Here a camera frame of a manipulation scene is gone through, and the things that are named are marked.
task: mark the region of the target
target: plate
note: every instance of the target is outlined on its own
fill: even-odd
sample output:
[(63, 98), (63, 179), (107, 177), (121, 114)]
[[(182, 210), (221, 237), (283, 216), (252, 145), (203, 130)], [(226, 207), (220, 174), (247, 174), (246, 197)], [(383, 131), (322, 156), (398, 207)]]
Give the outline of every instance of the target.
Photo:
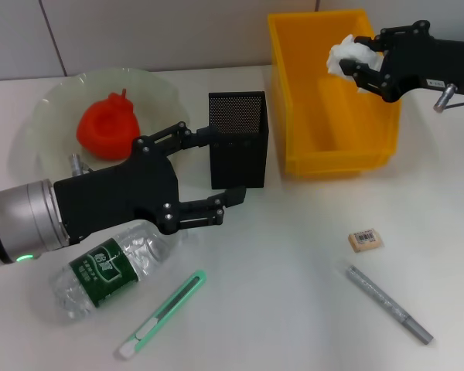
[(122, 93), (134, 104), (142, 135), (151, 135), (179, 121), (189, 126), (189, 115), (179, 102), (179, 91), (155, 74), (133, 68), (110, 68), (82, 73), (58, 84), (38, 102), (26, 129), (26, 140), (39, 156), (45, 177), (71, 177), (69, 155), (78, 153), (93, 170), (120, 162), (94, 157), (76, 139), (77, 125), (90, 105)]

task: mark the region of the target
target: yellow storage box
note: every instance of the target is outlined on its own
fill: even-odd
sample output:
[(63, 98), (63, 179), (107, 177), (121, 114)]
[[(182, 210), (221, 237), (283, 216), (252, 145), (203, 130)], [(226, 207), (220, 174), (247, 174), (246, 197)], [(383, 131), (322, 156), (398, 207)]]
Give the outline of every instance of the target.
[(362, 10), (271, 14), (272, 122), (285, 172), (337, 177), (385, 165), (395, 153), (400, 102), (358, 93), (329, 75), (329, 51), (347, 35), (374, 36)]

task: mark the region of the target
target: gray wall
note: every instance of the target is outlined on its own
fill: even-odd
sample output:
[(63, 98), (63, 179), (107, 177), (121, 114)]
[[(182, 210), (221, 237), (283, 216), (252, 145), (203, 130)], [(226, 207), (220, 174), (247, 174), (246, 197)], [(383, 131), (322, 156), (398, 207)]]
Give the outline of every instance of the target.
[(427, 19), (434, 37), (464, 41), (464, 0), (320, 0), (319, 6), (319, 10), (359, 8), (366, 10), (376, 33)]
[(104, 66), (176, 70), (270, 62), (270, 12), (316, 0), (43, 0), (68, 74)]
[[(319, 0), (366, 9), (375, 28), (432, 22), (464, 40), (464, 0)], [(40, 0), (0, 0), (0, 80), (62, 76)], [(43, 0), (68, 74), (105, 66), (174, 70), (270, 63), (270, 12), (309, 12), (316, 0)]]
[(62, 74), (38, 0), (0, 0), (0, 80)]

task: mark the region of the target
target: cable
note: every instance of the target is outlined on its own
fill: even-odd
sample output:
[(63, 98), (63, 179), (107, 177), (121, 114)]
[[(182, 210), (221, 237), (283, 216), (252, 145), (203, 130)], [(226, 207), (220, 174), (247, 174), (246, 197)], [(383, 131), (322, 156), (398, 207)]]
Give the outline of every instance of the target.
[(457, 108), (457, 107), (463, 107), (464, 106), (464, 102), (462, 103), (457, 103), (457, 104), (450, 104), (449, 106), (445, 107), (444, 109), (445, 110), (448, 110), (450, 108)]

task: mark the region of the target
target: metal bolt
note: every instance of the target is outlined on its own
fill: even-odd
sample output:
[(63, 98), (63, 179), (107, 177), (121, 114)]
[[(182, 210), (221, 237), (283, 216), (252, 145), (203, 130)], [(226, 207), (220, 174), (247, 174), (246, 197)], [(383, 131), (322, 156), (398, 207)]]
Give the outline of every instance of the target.
[(452, 99), (456, 91), (457, 91), (456, 85), (454, 85), (453, 83), (450, 83), (449, 85), (447, 85), (445, 90), (443, 90), (441, 97), (435, 103), (435, 106), (433, 106), (433, 109), (439, 114), (442, 113), (443, 110), (446, 109), (447, 104), (449, 103), (449, 100)]
[(79, 155), (77, 153), (73, 153), (69, 156), (69, 160), (72, 176), (83, 175), (83, 162), (80, 160)]

